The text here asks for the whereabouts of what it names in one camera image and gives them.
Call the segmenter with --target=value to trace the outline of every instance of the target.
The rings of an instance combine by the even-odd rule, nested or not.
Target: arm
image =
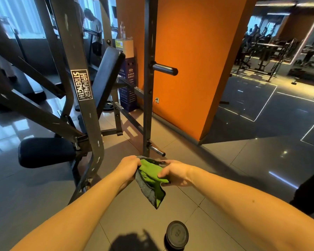
[[[12,251],[84,250],[100,218],[140,164],[136,156],[122,159],[111,174],[30,232]]]
[[[288,203],[250,186],[179,161],[166,160],[159,177],[193,185],[243,227],[265,250],[314,251],[314,219]]]

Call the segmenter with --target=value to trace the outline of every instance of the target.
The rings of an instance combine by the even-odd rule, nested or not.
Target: hand
[[[120,164],[115,168],[113,174],[120,178],[123,185],[126,186],[130,181],[134,180],[137,167],[141,165],[141,161],[137,156],[124,157]]]
[[[176,185],[181,187],[191,186],[190,172],[195,166],[181,163],[177,160],[164,160],[168,165],[158,174],[159,178],[168,175],[170,183],[161,183],[162,186]]]

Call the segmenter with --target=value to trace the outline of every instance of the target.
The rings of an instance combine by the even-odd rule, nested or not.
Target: plastic bottle
[[[121,21],[120,30],[121,30],[121,39],[125,39],[126,38],[126,27],[125,27],[123,21]]]

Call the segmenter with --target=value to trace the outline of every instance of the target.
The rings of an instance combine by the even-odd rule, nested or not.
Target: orange pillar
[[[133,37],[139,87],[144,73],[144,1],[117,0],[118,24]],[[256,0],[159,0],[154,112],[193,138],[209,131]]]

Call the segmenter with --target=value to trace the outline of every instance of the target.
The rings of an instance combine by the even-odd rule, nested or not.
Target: weight machine
[[[100,168],[104,158],[102,137],[113,134],[122,135],[120,111],[143,134],[143,156],[148,157],[150,149],[165,156],[165,153],[155,147],[150,141],[154,71],[177,75],[178,70],[155,62],[158,0],[146,0],[144,91],[138,87],[133,87],[125,79],[117,80],[125,55],[113,47],[106,49],[92,85],[89,78],[88,63],[85,57],[83,38],[80,34],[74,1],[50,0],[51,9],[71,72],[72,84],[67,77],[63,56],[59,51],[58,39],[54,33],[45,0],[35,0],[35,4],[41,17],[50,51],[64,91],[51,82],[48,83],[48,80],[45,80],[42,75],[42,78],[36,79],[36,81],[55,96],[59,98],[66,96],[63,111],[60,118],[58,118],[54,114],[42,110],[39,105],[14,90],[7,82],[7,77],[2,74],[1,70],[0,103],[55,133],[53,138],[28,138],[23,140],[19,147],[19,162],[27,168],[38,168],[70,162],[76,185],[76,189],[70,199],[71,203],[90,188],[91,181]],[[103,28],[105,41],[112,42],[111,32],[106,32],[107,27],[104,25]],[[0,52],[3,53],[2,56],[8,61],[15,61],[19,64],[18,68],[21,67],[21,69],[27,72],[32,71],[30,73],[33,73],[33,75],[40,76],[39,73],[35,72],[22,59],[17,61],[17,57],[8,55],[1,43]],[[144,100],[143,127],[118,103],[117,89],[124,86],[134,90]],[[81,111],[81,116],[78,119],[82,131],[76,129],[70,117],[74,102],[72,89],[75,90]],[[113,96],[116,128],[101,131],[99,118],[110,94]],[[92,157],[84,173],[80,175],[78,164],[82,157],[87,156],[88,152],[92,152]]]

